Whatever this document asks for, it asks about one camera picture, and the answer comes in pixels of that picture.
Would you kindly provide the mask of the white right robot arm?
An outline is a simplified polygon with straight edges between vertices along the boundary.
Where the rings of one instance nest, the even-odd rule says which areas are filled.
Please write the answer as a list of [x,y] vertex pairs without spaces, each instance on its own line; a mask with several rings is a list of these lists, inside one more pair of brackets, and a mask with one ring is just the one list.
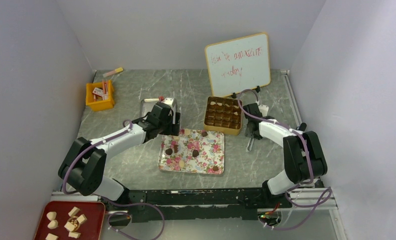
[[280,194],[300,184],[311,184],[327,173],[328,166],[314,131],[289,128],[270,116],[263,116],[262,110],[263,106],[257,103],[243,106],[249,145],[254,140],[269,139],[283,149],[283,170],[263,183],[267,190],[260,194],[261,203],[271,208],[279,202]]

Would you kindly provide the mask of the dark heart chocolate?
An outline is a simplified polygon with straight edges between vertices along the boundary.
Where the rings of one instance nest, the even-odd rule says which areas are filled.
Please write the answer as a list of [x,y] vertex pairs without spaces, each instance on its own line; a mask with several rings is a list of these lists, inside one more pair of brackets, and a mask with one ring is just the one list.
[[165,151],[165,154],[166,154],[167,156],[172,155],[172,154],[173,154],[173,149],[171,149],[171,148],[167,149],[167,150]]
[[193,156],[194,158],[198,157],[199,154],[200,154],[199,151],[196,150],[196,149],[192,152],[192,156]]

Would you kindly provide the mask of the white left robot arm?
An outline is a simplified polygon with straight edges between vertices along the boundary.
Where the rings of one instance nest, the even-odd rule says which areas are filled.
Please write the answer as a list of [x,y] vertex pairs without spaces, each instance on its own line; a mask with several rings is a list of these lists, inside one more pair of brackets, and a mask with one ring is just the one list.
[[66,195],[98,195],[116,210],[126,208],[131,203],[130,190],[104,176],[106,162],[158,135],[179,135],[180,117],[176,111],[176,100],[166,98],[156,102],[144,116],[125,120],[123,128],[118,131],[92,140],[77,138],[58,170],[58,176],[63,180],[62,191]]

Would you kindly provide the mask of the floral rectangular tray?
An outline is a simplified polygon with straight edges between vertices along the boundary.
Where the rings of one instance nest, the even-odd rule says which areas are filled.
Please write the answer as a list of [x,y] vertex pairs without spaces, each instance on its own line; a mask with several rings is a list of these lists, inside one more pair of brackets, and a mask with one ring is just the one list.
[[220,175],[225,164],[225,135],[218,131],[181,129],[164,136],[158,159],[161,171]]

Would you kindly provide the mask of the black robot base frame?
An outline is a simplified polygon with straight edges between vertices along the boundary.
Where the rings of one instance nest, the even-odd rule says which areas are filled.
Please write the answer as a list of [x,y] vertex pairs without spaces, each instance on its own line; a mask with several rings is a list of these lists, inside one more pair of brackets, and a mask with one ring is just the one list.
[[284,195],[272,195],[266,187],[183,190],[131,190],[127,202],[114,205],[104,200],[109,213],[131,215],[133,223],[195,219],[256,220],[272,211],[289,209]]

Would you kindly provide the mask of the white heart chocolate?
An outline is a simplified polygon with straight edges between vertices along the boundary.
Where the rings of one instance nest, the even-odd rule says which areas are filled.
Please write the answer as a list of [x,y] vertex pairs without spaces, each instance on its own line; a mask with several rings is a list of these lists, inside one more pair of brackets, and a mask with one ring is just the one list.
[[190,129],[184,129],[184,135],[185,136],[189,136],[191,134],[191,130]]

